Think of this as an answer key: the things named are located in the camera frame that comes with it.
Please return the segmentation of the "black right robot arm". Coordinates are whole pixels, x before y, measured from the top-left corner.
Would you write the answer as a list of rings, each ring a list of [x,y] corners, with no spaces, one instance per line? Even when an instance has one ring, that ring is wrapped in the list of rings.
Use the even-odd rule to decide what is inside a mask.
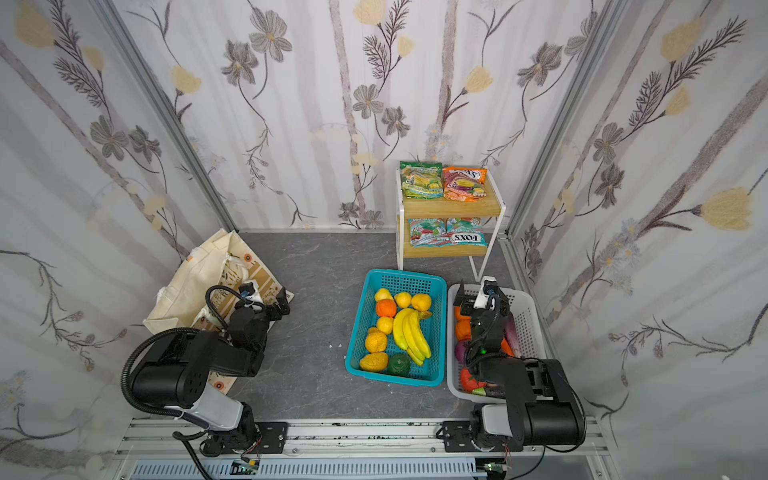
[[[545,352],[532,297],[486,277],[451,286],[448,300],[448,386],[474,407],[467,422],[443,428],[446,449],[576,450],[586,415],[561,363]]]

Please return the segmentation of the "orange snack bag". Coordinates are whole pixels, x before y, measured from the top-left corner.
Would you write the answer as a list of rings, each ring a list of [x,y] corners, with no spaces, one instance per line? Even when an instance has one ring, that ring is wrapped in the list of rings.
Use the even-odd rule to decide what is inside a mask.
[[[452,201],[477,202],[487,196],[486,177],[484,168],[444,168],[444,197]]]

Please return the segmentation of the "yellow banana bunch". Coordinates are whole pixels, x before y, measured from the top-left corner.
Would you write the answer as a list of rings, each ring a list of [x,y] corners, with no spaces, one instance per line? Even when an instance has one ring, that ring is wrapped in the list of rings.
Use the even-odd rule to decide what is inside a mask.
[[[432,357],[431,348],[421,330],[422,315],[419,311],[406,308],[394,317],[392,335],[396,345],[404,350],[418,365],[423,366]]]

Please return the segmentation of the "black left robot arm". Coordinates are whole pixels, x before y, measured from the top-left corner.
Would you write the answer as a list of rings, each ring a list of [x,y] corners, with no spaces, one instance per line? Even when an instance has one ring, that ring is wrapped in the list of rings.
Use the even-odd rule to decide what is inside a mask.
[[[265,302],[255,281],[236,289],[214,285],[204,301],[219,330],[176,327],[143,341],[121,372],[125,400],[141,412],[199,427],[195,434],[173,435],[194,461],[222,454],[282,453],[287,423],[256,421],[248,404],[228,397],[208,377],[257,375],[270,325],[290,312],[286,289]]]

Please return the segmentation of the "yellow orange fruit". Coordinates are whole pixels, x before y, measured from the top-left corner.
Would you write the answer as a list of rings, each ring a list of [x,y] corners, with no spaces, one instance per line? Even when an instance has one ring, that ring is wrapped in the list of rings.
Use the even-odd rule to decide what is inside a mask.
[[[388,346],[388,336],[382,331],[372,328],[365,338],[364,345],[370,354],[383,353]]]

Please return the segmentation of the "cream floral tote bag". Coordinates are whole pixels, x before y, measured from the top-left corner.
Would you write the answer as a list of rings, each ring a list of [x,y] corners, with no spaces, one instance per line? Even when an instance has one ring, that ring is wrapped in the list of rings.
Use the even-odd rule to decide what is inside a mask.
[[[177,327],[219,330],[220,322],[205,302],[213,285],[237,289],[254,281],[262,301],[273,304],[282,284],[247,243],[223,229],[194,248],[170,283],[161,288],[143,325],[153,334]]]

